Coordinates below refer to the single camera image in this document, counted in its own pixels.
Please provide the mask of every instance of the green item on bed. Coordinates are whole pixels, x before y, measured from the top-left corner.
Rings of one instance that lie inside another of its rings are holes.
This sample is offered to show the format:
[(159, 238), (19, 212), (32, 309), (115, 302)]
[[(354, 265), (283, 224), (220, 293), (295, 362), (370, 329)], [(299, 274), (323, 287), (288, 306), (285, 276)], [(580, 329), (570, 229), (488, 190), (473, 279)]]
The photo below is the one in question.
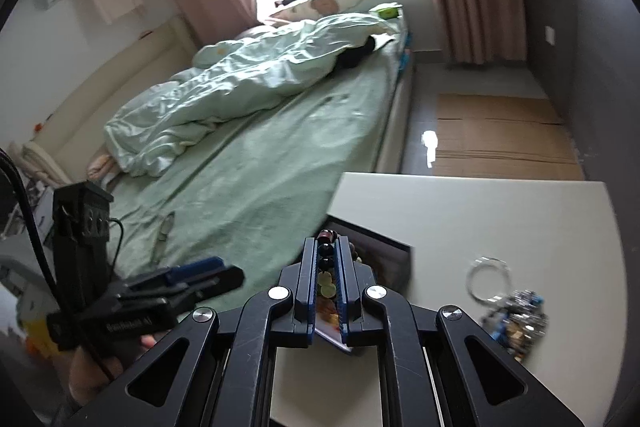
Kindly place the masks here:
[(107, 149), (131, 176), (161, 176), (220, 123), (276, 107), (327, 76), (340, 52), (397, 32), (375, 14), (347, 13), (205, 46), (192, 68), (117, 111), (104, 127)]
[[(400, 21), (390, 22), (396, 34)], [(161, 177), (124, 176), (111, 206), (125, 228), (117, 273), (129, 277), (217, 255), (246, 276), (241, 288), (209, 302), (219, 312), (274, 285), (322, 225), (342, 173), (373, 170), (398, 75), (399, 37), (378, 44), (353, 70), (220, 124)], [(153, 259), (171, 213), (166, 247)], [(117, 240), (112, 233), (111, 256)]]
[(369, 13), (375, 13), (381, 19), (395, 19), (400, 16), (400, 9), (402, 8), (401, 4), (397, 2), (385, 2), (382, 4), (378, 4), (374, 6)]

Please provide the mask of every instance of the human hand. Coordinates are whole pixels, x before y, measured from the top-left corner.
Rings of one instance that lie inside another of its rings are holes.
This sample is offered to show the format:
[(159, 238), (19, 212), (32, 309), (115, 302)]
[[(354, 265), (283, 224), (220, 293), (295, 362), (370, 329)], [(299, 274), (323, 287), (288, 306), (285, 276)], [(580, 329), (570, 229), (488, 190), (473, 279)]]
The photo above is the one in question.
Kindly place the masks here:
[[(148, 351), (156, 344), (151, 335), (140, 337), (140, 354)], [(104, 360), (104, 364), (114, 377), (119, 377), (124, 368), (116, 357)], [(109, 384), (107, 376), (100, 370), (89, 354), (78, 347), (71, 360), (69, 370), (69, 393), (80, 406), (85, 406)]]

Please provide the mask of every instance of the metal screw head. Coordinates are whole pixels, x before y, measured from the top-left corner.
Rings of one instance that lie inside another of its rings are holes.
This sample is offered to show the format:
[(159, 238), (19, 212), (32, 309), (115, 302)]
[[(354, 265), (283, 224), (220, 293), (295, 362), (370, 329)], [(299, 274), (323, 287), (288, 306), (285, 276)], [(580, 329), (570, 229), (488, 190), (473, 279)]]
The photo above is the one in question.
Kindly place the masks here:
[(284, 286), (274, 286), (269, 290), (269, 296), (274, 301), (286, 299), (287, 296), (289, 296), (289, 288), (285, 288)]
[(202, 308), (194, 310), (191, 317), (193, 317), (193, 320), (196, 322), (207, 322), (213, 317), (213, 310), (203, 306)]
[(382, 299), (386, 295), (386, 288), (384, 286), (373, 285), (369, 286), (366, 292), (372, 299)]
[(457, 306), (448, 305), (442, 307), (442, 315), (450, 321), (456, 321), (462, 317), (462, 310)]

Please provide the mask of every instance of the bed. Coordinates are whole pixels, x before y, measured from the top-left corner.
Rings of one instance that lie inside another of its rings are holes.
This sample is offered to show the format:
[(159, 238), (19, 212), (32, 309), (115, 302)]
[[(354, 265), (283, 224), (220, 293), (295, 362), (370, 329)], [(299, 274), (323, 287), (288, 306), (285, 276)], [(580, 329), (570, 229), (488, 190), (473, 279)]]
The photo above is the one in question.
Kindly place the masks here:
[[(272, 285), (322, 223), (341, 172), (398, 172), (412, 83), (407, 30), (402, 18), (398, 24), (402, 37), (355, 70), (220, 125), (159, 178), (123, 176), (111, 207), (126, 228), (117, 272), (128, 277), (219, 255), (246, 275), (241, 289), (216, 298), (219, 311)], [(84, 180), (107, 120), (142, 90), (188, 68), (195, 52), (185, 23), (169, 20), (95, 71), (22, 147), (20, 159), (54, 184)], [(347, 98), (372, 112), (365, 132), (340, 113)], [(274, 146), (274, 136), (287, 145)], [(111, 255), (117, 239), (114, 231)]]

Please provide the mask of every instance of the electrical outlet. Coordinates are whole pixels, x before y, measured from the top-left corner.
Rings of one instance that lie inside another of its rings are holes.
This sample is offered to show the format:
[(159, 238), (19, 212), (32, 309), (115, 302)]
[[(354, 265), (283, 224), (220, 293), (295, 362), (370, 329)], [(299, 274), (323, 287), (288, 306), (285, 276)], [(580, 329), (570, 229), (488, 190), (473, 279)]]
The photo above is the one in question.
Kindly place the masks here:
[(545, 26), (545, 41), (552, 46), (556, 45), (556, 30), (551, 26)]

